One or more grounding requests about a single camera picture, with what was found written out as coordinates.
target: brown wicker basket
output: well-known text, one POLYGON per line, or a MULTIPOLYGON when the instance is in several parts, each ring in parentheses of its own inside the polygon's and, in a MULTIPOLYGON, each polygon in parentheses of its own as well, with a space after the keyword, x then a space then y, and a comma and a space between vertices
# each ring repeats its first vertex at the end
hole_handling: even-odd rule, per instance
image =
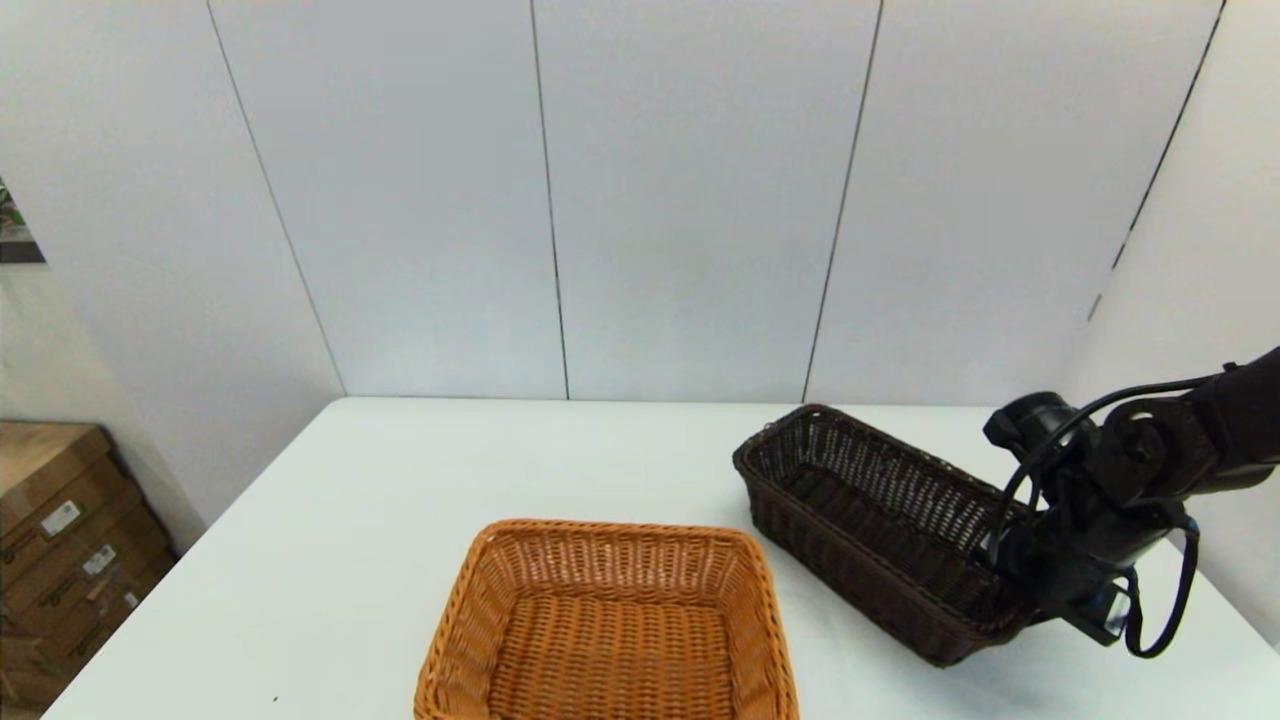
POLYGON ((755 527, 929 662, 960 662, 1030 620, 1023 594, 972 560, 998 491, 943 460, 808 405, 733 465, 755 527))
POLYGON ((792 720, 759 544, 737 530, 508 520, 458 574, 419 720, 792 720))

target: panel seam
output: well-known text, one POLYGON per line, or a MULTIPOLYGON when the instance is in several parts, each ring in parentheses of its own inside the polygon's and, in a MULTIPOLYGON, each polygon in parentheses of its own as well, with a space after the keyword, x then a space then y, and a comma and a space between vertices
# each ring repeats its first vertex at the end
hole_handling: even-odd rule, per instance
POLYGON ((534 33, 534 74, 538 78, 538 119, 543 131, 543 170, 547 174, 547 220, 552 231, 552 270, 556 275, 556 316, 561 329, 561 368, 564 370, 564 400, 572 400, 568 391, 568 348, 564 341, 564 305, 561 300, 559 255, 556 249, 556 208, 552 200, 552 159, 547 147, 547 110, 543 106, 543 64, 538 51, 538 14, 534 0, 529 0, 529 24, 534 33))
POLYGON ((831 238, 831 254, 827 256, 827 277, 822 282, 822 300, 818 301, 818 322, 813 328, 813 345, 809 347, 809 365, 804 374, 804 388, 800 402, 809 400, 809 380, 813 378, 813 360, 818 355, 818 334, 822 332, 822 313, 827 307, 827 291, 831 287, 831 269, 836 264, 836 245, 840 242, 840 224, 845 219, 845 202, 849 201, 849 178, 854 173, 854 154, 858 151, 858 136, 863 129, 863 114, 867 110, 867 95, 872 86, 872 65, 876 61, 876 44, 879 42, 881 18, 884 15, 884 0, 876 9, 876 28, 872 32, 872 47, 867 54, 867 74, 863 77, 863 96, 858 99, 858 120, 854 123, 854 140, 849 147, 849 164, 845 167, 845 187, 840 193, 840 209, 836 213, 836 232, 831 238))
POLYGON ((266 183, 266 193, 271 199, 271 208, 275 210, 275 219, 280 223, 280 232, 284 233, 284 243, 289 249, 289 258, 293 259, 293 268, 298 273, 298 279, 302 282, 302 292, 307 296, 307 305, 311 306, 311 316, 316 320, 316 328, 320 331, 320 341, 324 343, 324 350, 329 355, 329 365, 333 368, 333 374, 338 379, 338 388, 342 391, 343 397, 347 396, 347 383, 342 378, 342 369, 338 366, 338 359, 333 354, 333 345, 329 342, 329 334, 324 329, 324 322, 320 320, 320 311, 316 309, 315 297, 311 293, 311 286, 307 284, 307 275, 302 272, 302 263, 298 261, 298 251, 293 247, 293 237, 289 234, 289 227, 284 222, 284 214, 280 213, 280 204, 275 199, 275 188, 271 187, 271 177, 266 172, 266 163, 262 161, 262 152, 257 147, 257 138, 253 136, 253 126, 248 122, 248 113, 244 111, 244 101, 241 99, 239 86, 236 85, 236 73, 232 72, 230 58, 227 56, 227 46, 223 45, 223 33, 218 28, 218 18, 214 15, 214 6, 211 0, 205 0, 205 9, 209 12, 209 22, 214 27, 214 37, 218 38, 218 51, 223 55, 223 65, 227 68, 227 77, 232 83, 232 92, 236 95, 236 105, 239 108, 241 119, 244 120, 244 129, 248 132, 248 142, 253 147, 253 156, 257 158, 257 168, 262 173, 262 182, 266 183))

